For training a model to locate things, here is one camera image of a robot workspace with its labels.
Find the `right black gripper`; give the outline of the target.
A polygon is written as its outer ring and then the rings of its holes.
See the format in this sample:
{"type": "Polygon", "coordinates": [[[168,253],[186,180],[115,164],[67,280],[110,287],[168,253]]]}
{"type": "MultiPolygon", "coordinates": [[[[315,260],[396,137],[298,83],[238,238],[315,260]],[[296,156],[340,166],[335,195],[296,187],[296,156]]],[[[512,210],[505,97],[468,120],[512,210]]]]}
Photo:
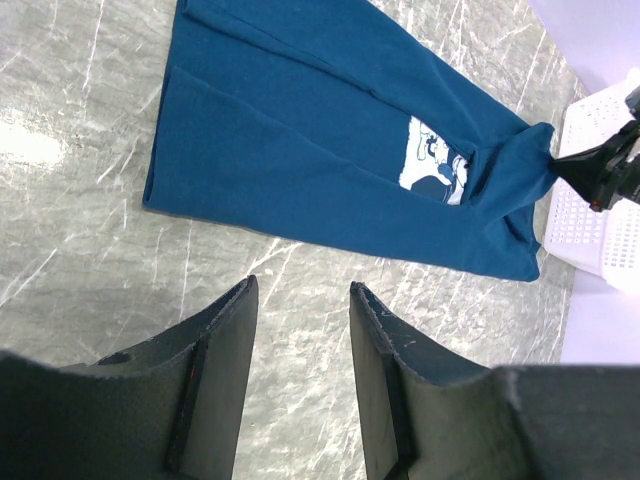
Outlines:
{"type": "Polygon", "coordinates": [[[550,169],[595,212],[620,200],[639,204],[639,121],[629,121],[600,147],[555,159],[550,169]]]}

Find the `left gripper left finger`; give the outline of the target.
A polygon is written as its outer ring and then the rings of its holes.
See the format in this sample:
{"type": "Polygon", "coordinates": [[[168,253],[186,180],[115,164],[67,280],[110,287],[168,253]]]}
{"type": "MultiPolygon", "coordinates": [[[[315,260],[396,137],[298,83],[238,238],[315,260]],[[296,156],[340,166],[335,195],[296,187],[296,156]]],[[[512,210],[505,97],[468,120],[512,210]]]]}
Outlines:
{"type": "Polygon", "coordinates": [[[1,354],[5,479],[228,479],[257,326],[248,277],[201,312],[98,362],[1,354]]]}

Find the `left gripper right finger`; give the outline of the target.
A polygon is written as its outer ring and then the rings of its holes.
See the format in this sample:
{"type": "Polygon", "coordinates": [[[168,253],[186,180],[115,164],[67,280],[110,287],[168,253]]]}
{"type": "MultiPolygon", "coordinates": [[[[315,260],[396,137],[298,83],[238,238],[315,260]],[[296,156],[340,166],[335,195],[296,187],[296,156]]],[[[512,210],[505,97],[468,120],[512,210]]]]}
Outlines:
{"type": "Polygon", "coordinates": [[[350,335],[371,479],[635,479],[635,366],[487,368],[350,287],[350,335]]]}

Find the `blue printed t shirt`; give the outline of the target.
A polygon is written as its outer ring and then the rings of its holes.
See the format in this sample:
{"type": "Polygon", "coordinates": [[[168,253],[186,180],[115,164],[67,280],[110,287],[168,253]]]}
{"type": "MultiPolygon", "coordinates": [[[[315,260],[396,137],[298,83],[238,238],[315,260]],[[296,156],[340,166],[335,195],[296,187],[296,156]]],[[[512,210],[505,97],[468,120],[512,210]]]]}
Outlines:
{"type": "Polygon", "coordinates": [[[367,1],[181,1],[143,203],[533,281],[552,136],[367,1]]]}

